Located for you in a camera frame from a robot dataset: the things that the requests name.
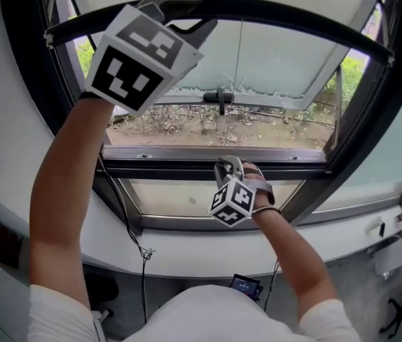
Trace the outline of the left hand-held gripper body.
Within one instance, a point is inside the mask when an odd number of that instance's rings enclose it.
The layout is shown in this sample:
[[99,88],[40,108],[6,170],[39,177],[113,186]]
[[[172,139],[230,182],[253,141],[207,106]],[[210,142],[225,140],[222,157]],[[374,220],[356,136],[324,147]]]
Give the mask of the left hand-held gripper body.
[[141,115],[202,59],[204,23],[164,26],[154,3],[125,6],[103,33],[85,90]]

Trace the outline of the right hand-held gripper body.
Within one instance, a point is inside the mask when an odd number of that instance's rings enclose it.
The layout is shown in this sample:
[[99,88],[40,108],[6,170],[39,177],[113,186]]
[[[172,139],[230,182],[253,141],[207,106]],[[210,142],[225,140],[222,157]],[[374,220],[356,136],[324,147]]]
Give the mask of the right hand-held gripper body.
[[244,177],[228,177],[228,183],[217,183],[208,214],[226,227],[233,228],[252,216],[255,190],[244,184]]

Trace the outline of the person's right hand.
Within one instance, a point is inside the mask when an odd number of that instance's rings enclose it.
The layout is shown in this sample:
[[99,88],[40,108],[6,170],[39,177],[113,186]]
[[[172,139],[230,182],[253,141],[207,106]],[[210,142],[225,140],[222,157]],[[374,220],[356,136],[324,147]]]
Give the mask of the person's right hand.
[[263,209],[274,208],[275,198],[272,186],[269,185],[262,171],[253,163],[243,161],[244,184],[255,190],[254,211],[262,212]]

